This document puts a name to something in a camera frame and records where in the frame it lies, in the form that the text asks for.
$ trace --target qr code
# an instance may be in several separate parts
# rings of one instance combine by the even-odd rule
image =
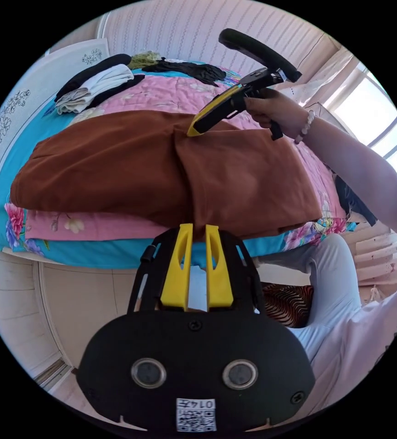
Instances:
[[[214,399],[177,399],[177,431],[217,431]]]

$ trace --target window frame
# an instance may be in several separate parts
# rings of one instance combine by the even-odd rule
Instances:
[[[368,68],[366,68],[362,63],[359,63],[357,67],[354,69],[353,73],[346,79],[346,81],[342,84],[343,89],[337,96],[333,96],[332,99],[325,103],[325,108],[334,115],[334,117],[343,125],[343,127],[353,136],[354,133],[346,123],[337,115],[337,108],[345,102],[345,100],[354,92],[354,90],[366,79],[368,80],[380,93],[383,94],[385,98],[395,107],[395,104],[392,102],[392,99],[386,93],[385,89],[377,82],[374,81],[369,75],[371,72]],[[397,125],[397,116],[395,119],[375,138],[373,139],[367,146],[369,148],[373,148],[376,146],[381,140],[383,140]],[[384,156],[383,158],[387,160],[393,154],[397,152],[397,144],[393,146]]]

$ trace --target screw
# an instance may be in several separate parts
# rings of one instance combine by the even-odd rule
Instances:
[[[188,323],[188,328],[191,331],[200,331],[200,329],[202,329],[202,322],[200,320],[191,320]]]
[[[290,399],[290,402],[292,404],[299,404],[305,397],[305,393],[304,392],[296,392]]]

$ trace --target white pants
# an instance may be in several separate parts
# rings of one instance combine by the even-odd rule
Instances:
[[[308,244],[258,260],[310,273],[314,294],[307,326],[289,330],[312,361],[334,326],[361,308],[357,273],[348,245],[340,235],[331,234],[317,246]]]

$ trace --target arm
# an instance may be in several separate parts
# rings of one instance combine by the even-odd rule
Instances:
[[[397,232],[397,173],[373,150],[327,121],[315,118],[303,142]]]
[[[276,121],[283,133],[295,139],[308,111],[281,93],[265,89],[264,99],[246,99],[247,111],[261,127]],[[377,153],[329,122],[315,118],[303,142],[368,206],[385,225],[397,232],[397,173]]]

